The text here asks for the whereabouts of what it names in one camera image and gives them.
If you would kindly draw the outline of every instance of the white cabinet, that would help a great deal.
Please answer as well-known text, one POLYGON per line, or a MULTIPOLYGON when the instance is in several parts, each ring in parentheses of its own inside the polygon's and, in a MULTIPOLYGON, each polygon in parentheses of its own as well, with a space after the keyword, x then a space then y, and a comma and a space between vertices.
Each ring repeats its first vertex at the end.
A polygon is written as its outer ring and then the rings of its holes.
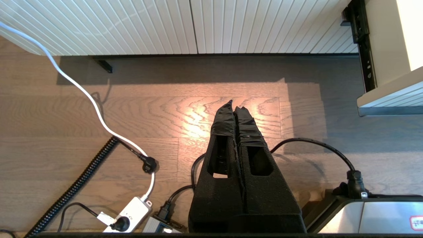
MULTIPOLYGON (((355 53, 348 0, 0 0, 53 55, 355 53)), ((0 34, 29 52, 28 41, 0 34)))

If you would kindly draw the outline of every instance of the wood grain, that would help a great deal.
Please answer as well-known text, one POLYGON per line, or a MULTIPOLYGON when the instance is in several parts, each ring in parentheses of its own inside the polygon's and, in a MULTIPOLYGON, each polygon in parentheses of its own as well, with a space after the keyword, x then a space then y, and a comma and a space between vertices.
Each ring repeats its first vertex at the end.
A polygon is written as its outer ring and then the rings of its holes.
MULTIPOLYGON (((363 83, 357 57, 143 58, 110 61, 113 74, 87 57, 56 60, 100 95, 112 129, 159 161, 153 210, 190 183, 215 112, 230 99, 233 107, 250 110, 269 148, 285 138, 311 137, 342 151, 370 191, 423 194, 423 122, 419 116, 358 117, 363 83)), ((0 228, 22 237, 110 135, 46 57, 0 38, 0 72, 0 228)), ((316 145, 289 143, 274 159, 301 206, 346 180, 345 164, 316 145)), ((141 166, 119 146, 73 201, 119 212, 150 183, 141 166)), ((187 225, 191 200, 191 190, 177 198, 174 220, 187 225)), ((84 211, 69 211, 65 229, 104 228, 84 211)), ((57 226, 55 219, 47 230, 57 226)))

